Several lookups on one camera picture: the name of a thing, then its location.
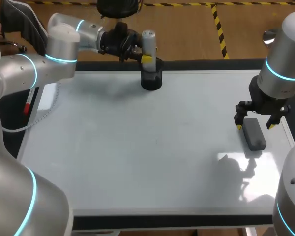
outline white table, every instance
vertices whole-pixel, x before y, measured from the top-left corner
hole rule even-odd
[[[258,73],[166,71],[150,92],[139,72],[77,72],[26,132],[18,160],[60,187],[77,217],[271,215],[294,141],[285,118],[267,130],[269,116],[248,114],[265,136],[262,152],[237,130],[235,105],[250,100]]]

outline robotic arm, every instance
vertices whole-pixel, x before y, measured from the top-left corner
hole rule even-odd
[[[92,50],[134,59],[147,90],[162,85],[156,58],[155,33],[138,35],[127,24],[103,27],[74,17],[54,14],[48,23],[46,56],[0,56],[0,99],[3,96],[74,77],[79,50]],[[136,53],[135,47],[142,47]],[[69,236],[72,209],[66,195],[52,183],[22,166],[6,150],[0,120],[0,236]]]
[[[235,124],[243,125],[248,111],[271,115],[268,129],[288,113],[287,100],[295,95],[295,12],[285,18],[259,75],[249,85],[251,101],[236,105]],[[295,236],[295,146],[285,159],[273,210],[278,236]]]

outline cylindrical bottle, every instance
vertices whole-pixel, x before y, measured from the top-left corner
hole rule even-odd
[[[151,62],[142,63],[142,68],[148,72],[156,71],[156,35],[151,30],[142,33],[142,53],[152,57]]]

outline yellow object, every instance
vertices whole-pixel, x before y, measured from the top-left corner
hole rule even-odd
[[[153,58],[151,56],[143,55],[141,57],[141,63],[150,63],[150,62],[153,62]]]

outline black chair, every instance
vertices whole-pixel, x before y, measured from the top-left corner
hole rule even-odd
[[[143,0],[97,0],[97,10],[102,17],[126,18],[140,12]]]

